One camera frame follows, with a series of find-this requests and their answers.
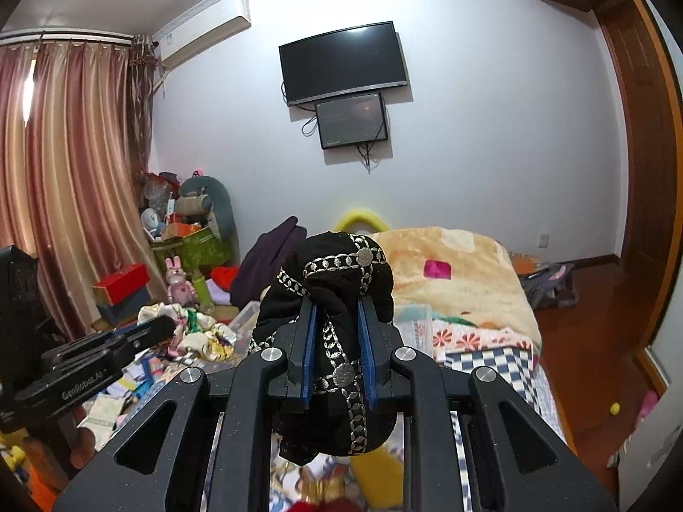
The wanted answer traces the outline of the yellow curved foam pillow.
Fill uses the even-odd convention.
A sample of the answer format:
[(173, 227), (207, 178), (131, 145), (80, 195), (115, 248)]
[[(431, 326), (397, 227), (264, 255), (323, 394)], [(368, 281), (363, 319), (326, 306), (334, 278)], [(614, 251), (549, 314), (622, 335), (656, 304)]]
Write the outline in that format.
[(384, 233), (390, 229), (389, 225), (378, 217), (375, 213), (364, 208), (353, 208), (345, 213), (333, 231), (343, 231), (344, 233)]

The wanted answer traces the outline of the small black wall monitor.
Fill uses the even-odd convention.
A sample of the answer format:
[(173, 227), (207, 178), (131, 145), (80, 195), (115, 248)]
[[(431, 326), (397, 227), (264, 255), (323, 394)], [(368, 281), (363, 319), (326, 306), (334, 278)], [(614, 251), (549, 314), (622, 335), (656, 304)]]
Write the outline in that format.
[(315, 104), (319, 141), (323, 150), (366, 145), (389, 137), (384, 99), (367, 93), (328, 99)]

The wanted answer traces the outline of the yellow sponge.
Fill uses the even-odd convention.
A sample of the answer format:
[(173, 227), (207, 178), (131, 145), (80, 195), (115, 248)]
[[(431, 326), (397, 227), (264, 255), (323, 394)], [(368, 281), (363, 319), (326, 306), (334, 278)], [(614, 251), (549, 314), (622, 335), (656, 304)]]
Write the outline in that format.
[(350, 458), (351, 470), (371, 509), (400, 509), (403, 506), (402, 461), (385, 447)]

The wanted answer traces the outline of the pink striped curtain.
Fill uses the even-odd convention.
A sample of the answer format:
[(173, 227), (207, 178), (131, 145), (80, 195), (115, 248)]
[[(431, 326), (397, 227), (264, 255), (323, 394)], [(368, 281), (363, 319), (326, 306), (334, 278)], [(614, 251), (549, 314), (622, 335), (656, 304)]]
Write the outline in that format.
[(152, 41), (1, 49), (1, 243), (39, 260), (46, 308), (70, 339), (99, 316), (94, 284), (131, 264), (164, 283), (139, 208), (152, 146)]

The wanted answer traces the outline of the wall power socket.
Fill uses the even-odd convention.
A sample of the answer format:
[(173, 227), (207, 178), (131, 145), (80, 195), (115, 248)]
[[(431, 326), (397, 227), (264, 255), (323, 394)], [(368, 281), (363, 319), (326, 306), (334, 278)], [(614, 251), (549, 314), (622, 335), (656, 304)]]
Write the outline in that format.
[(537, 246), (545, 248), (549, 246), (550, 235), (548, 233), (541, 233), (537, 238)]

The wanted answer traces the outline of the green cardboard box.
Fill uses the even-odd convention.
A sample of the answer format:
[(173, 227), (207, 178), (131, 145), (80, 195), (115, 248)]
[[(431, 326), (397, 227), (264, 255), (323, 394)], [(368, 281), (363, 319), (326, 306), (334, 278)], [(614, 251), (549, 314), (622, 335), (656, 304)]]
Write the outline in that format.
[(155, 241), (152, 251), (161, 269), (166, 269), (166, 259), (179, 257), (187, 274), (203, 268), (222, 266), (231, 261), (231, 243), (219, 241), (210, 228), (203, 228), (185, 237), (167, 241)]

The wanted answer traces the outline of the large black wall television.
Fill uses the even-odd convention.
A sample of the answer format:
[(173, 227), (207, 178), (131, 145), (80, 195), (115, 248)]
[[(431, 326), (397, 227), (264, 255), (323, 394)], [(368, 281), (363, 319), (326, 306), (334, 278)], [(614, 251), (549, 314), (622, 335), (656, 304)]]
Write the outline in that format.
[(391, 21), (324, 32), (279, 47), (289, 106), (408, 83)]

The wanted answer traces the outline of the grey green plush toy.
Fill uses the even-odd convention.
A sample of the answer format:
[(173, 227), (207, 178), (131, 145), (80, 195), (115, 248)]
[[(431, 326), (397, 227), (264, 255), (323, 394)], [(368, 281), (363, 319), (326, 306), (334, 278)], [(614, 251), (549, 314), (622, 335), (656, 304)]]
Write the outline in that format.
[(231, 197), (221, 181), (211, 176), (193, 176), (184, 181), (174, 212), (205, 220), (219, 241), (228, 241), (235, 229)]

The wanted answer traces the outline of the red box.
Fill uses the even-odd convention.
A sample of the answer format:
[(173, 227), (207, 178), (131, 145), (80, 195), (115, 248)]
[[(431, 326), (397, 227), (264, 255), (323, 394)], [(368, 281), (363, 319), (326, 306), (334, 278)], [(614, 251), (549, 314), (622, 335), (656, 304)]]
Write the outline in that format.
[(93, 285), (95, 302), (114, 306), (122, 303), (151, 280), (145, 264), (131, 264), (106, 275)]

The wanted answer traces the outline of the white air conditioner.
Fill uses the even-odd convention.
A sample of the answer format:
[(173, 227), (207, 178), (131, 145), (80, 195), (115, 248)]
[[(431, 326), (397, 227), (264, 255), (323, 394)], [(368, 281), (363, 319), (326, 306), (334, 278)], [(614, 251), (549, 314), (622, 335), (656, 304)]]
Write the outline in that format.
[(161, 65), (165, 70), (173, 70), (250, 27), (248, 0), (212, 3), (159, 39)]

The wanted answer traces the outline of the grey purple bag on floor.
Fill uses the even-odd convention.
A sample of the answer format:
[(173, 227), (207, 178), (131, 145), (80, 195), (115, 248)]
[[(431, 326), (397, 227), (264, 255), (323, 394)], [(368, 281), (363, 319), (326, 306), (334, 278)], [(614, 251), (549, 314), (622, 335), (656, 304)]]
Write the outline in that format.
[(549, 264), (539, 271), (520, 276), (522, 289), (532, 310), (570, 308), (578, 303), (573, 282), (574, 265)]

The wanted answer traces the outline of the black pouch with silver trim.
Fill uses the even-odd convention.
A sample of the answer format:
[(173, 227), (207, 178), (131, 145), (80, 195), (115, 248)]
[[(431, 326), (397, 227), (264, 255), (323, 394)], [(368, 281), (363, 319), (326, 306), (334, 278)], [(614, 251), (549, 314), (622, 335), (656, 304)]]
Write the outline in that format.
[(302, 302), (316, 308), (312, 399), (304, 411), (275, 415), (280, 457), (298, 466), (317, 455), (350, 457), (382, 446), (395, 413), (369, 409), (361, 372), (358, 303), (368, 296), (377, 319), (394, 318), (394, 278), (380, 245), (361, 233), (320, 233), (288, 254), (259, 306), (250, 350), (275, 343), (278, 329), (299, 319)]

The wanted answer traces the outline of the clear plastic storage bin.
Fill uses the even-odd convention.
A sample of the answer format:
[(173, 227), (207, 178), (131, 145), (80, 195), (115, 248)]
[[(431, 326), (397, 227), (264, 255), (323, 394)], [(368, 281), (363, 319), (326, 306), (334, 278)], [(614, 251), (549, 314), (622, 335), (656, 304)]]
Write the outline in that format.
[[(245, 356), (248, 353), (259, 305), (257, 300), (249, 302), (228, 324), (236, 335), (234, 348), (237, 355)], [(419, 349), (429, 357), (433, 356), (432, 311), (428, 305), (397, 305), (394, 310), (394, 325), (400, 331), (405, 346)]]

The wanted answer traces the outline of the brown wooden door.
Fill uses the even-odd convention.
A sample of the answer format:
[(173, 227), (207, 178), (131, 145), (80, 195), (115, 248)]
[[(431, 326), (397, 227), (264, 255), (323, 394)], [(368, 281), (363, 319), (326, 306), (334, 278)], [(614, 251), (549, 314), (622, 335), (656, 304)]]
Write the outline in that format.
[(665, 40), (646, 0), (604, 0), (595, 15), (615, 65), (628, 146), (628, 211), (622, 266), (640, 305), (632, 335), (649, 354), (674, 291), (682, 254), (682, 102)]

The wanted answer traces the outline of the pink bunny plush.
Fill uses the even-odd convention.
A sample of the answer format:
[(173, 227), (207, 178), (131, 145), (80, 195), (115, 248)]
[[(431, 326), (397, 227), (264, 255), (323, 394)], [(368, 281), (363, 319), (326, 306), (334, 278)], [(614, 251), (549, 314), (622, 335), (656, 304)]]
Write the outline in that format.
[(166, 264), (167, 300), (170, 304), (179, 304), (183, 308), (195, 306), (198, 303), (196, 289), (187, 280), (179, 256), (164, 259)]

